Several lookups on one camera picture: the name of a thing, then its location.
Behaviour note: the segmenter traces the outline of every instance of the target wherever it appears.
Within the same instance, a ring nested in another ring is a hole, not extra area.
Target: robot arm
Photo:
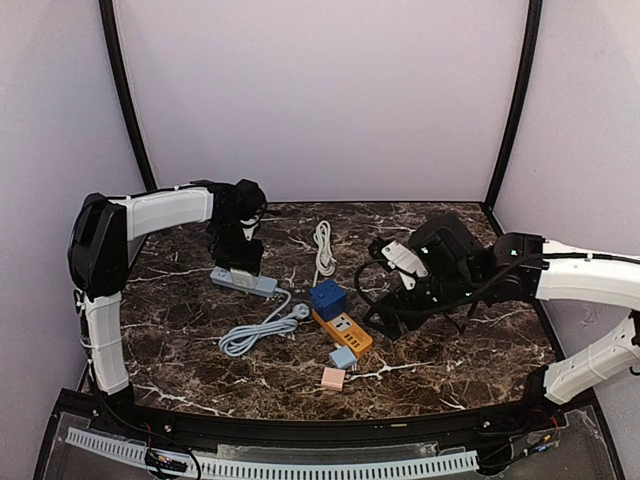
[[[594,252],[556,241],[545,243],[543,253],[578,253],[586,258],[550,259],[548,269],[540,274],[536,298],[581,300],[631,309],[631,314],[606,336],[548,366],[544,395],[562,405],[612,375],[640,364],[640,264],[636,257]],[[614,260],[598,260],[598,256]]]
[[[260,273],[263,247],[253,239],[266,198],[254,182],[236,185],[199,181],[148,194],[105,197],[94,193],[82,206],[68,251],[76,285],[83,346],[98,388],[113,395],[127,388],[129,376],[120,335],[121,291],[129,277],[128,242],[158,230],[210,221],[212,255],[219,267]]]
[[[397,269],[419,259],[428,270],[401,270],[403,286],[372,301],[365,323],[392,338],[398,324],[416,329],[429,315],[483,301],[488,306],[509,300],[571,299],[623,306],[631,315],[604,338],[572,357],[532,372],[528,394],[555,405],[569,402],[578,393],[612,375],[640,364],[640,259],[579,249],[536,235],[510,233],[488,248],[454,215],[443,215],[417,229],[409,239],[411,249],[397,242],[376,239],[369,250],[374,262]],[[389,253],[396,252],[394,258]],[[408,284],[406,276],[412,275]],[[380,316],[383,325],[370,321]]]

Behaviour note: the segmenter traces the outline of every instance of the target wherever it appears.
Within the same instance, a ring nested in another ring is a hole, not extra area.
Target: blue cube
[[[347,311],[347,292],[332,279],[313,287],[311,308],[325,321],[333,320]]]

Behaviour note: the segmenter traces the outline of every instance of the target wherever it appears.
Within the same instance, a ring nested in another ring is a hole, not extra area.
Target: blue block
[[[313,287],[309,293],[311,293],[311,308],[325,322],[347,311],[347,292],[332,279]]]
[[[329,356],[336,365],[336,368],[339,368],[340,370],[349,368],[351,365],[355,365],[358,361],[349,347],[342,347],[338,350],[334,350],[329,354]]]

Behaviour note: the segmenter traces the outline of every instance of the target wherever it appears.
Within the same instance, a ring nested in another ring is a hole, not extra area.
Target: marble tabletop
[[[263,219],[262,273],[280,281],[293,303],[307,302],[315,271],[313,231],[332,226],[333,278],[348,292],[348,313],[367,310],[353,289],[375,236],[406,241],[433,216],[455,212],[485,244],[496,236],[474,203],[275,204]],[[481,305],[460,335],[442,316],[392,342],[368,329],[371,352],[347,373],[342,392],[320,380],[336,347],[314,321],[286,336],[260,340],[241,358],[217,340],[236,325],[260,323],[281,301],[214,286],[205,225],[150,235],[123,292],[124,353],[136,401],[173,411],[252,419],[382,419],[471,409],[518,400],[527,374],[554,360],[540,320],[528,305]],[[399,282],[380,268],[363,276],[370,295]],[[453,318],[464,317],[464,309]]]

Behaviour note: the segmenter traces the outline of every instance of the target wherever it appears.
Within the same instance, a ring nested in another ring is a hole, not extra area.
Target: black cable
[[[622,255],[612,255],[610,253],[581,253],[581,252],[569,252],[569,253],[546,253],[544,255],[545,260],[562,259],[562,258],[577,258],[588,260],[607,260],[613,262],[632,263],[634,265],[640,265],[640,259],[623,257]]]
[[[136,157],[136,163],[138,164],[144,187],[147,190],[155,190],[158,188],[158,185],[153,176],[151,163],[149,162],[149,156],[147,155],[138,117],[133,105],[133,97],[131,96],[131,89],[129,88],[127,71],[124,66],[124,58],[118,35],[118,24],[113,7],[113,0],[99,0],[99,4],[104,38],[111,63],[111,72],[113,73],[113,80],[118,93],[118,99],[120,100],[120,108],[122,109],[122,116],[124,117],[124,123],[127,127],[131,147]]]
[[[94,378],[95,378],[95,369],[93,368],[93,365],[90,364],[90,369],[91,369],[91,373],[92,375],[89,375],[89,386],[93,392],[93,396],[97,397],[98,401],[102,404],[102,406],[109,412],[109,414],[118,422],[120,422],[122,425],[130,428],[131,430],[135,430],[136,432],[140,432],[140,433],[144,433],[145,435],[152,435],[156,438],[162,439],[165,442],[168,442],[172,445],[174,445],[175,447],[178,447],[180,450],[182,450],[184,453],[186,453],[187,455],[189,455],[191,457],[191,459],[193,460],[193,463],[195,463],[196,465],[196,470],[198,471],[198,475],[196,476],[196,480],[201,480],[202,479],[202,469],[200,467],[200,463],[198,462],[198,459],[196,458],[196,456],[193,454],[193,452],[191,451],[190,448],[185,447],[183,444],[181,444],[180,442],[167,437],[166,435],[162,435],[160,433],[156,433],[153,430],[146,430],[144,428],[140,428],[140,427],[136,427],[135,425],[130,424],[129,422],[127,422],[126,420],[124,420],[122,417],[120,417],[116,412],[113,411],[113,409],[109,406],[109,404],[107,403],[107,401],[103,398],[102,393],[97,390],[97,385],[94,382]]]
[[[489,455],[487,455],[486,457],[484,457],[482,459],[482,462],[486,462],[487,459],[495,457],[497,454],[499,454],[500,452],[502,452],[504,449],[509,448],[511,446],[513,446],[514,443],[516,443],[517,441],[523,439],[524,437],[526,437],[527,435],[529,435],[531,432],[533,431],[533,429],[530,426],[530,422],[527,421],[527,423],[525,423],[521,429],[517,430],[517,431],[508,431],[508,432],[492,432],[491,436],[496,436],[496,435],[509,435],[512,436],[513,438],[510,438],[507,440],[507,443],[505,443],[502,447],[498,448],[497,450],[493,451],[492,453],[490,453]],[[486,435],[487,432],[483,432],[482,430],[479,430],[478,433],[482,436],[488,436]]]
[[[502,431],[502,432],[485,432],[484,430],[478,430],[478,435],[484,438],[504,438],[504,437],[513,437],[519,435],[523,437],[524,435],[531,433],[533,430],[527,428],[529,427],[529,422],[525,423],[521,428],[517,430],[510,431]]]
[[[167,480],[168,478],[173,478],[173,477],[167,477],[164,473],[162,473],[162,470],[160,470],[160,467],[155,467],[157,475],[154,473],[153,475],[157,478],[159,478],[160,480]]]
[[[500,151],[496,164],[491,176],[491,183],[485,198],[485,205],[490,211],[493,211],[498,200],[500,187],[504,181],[509,158],[513,145],[515,143],[516,134],[520,117],[524,108],[525,98],[527,96],[527,87],[529,86],[529,78],[531,77],[531,68],[533,66],[533,58],[536,51],[536,43],[538,39],[538,30],[540,28],[540,18],[542,16],[542,0],[529,0],[529,9],[527,12],[527,22],[524,31],[524,39],[522,41],[522,51],[520,53],[520,63],[518,65],[518,74],[516,83],[513,88],[513,97],[511,106],[509,107],[509,115],[507,123],[504,127],[502,142],[500,143]]]
[[[542,447],[546,442],[550,441],[553,438],[553,436],[557,434],[557,432],[558,432],[558,430],[556,429],[555,432],[553,432],[553,433],[551,433],[549,435],[544,435],[542,438],[540,438],[540,440],[535,442],[533,445],[531,445],[530,447],[525,448],[522,453],[520,453],[519,455],[516,455],[515,457],[513,457],[510,460],[507,460],[506,462],[493,463],[493,464],[488,464],[488,465],[485,463],[488,458],[491,458],[491,457],[497,455],[498,453],[503,451],[505,448],[513,446],[518,440],[521,440],[525,435],[528,435],[531,432],[524,433],[524,434],[522,434],[521,436],[519,436],[518,438],[516,438],[514,440],[509,440],[509,443],[507,443],[506,445],[503,445],[502,447],[500,447],[495,452],[493,452],[490,455],[487,455],[486,457],[484,457],[482,459],[482,462],[479,462],[478,465],[480,465],[482,468],[504,468],[504,467],[508,467],[509,465],[516,463],[518,460],[522,460],[525,457],[531,457],[532,455],[535,455],[536,453],[543,452],[544,450],[540,450],[540,447]]]

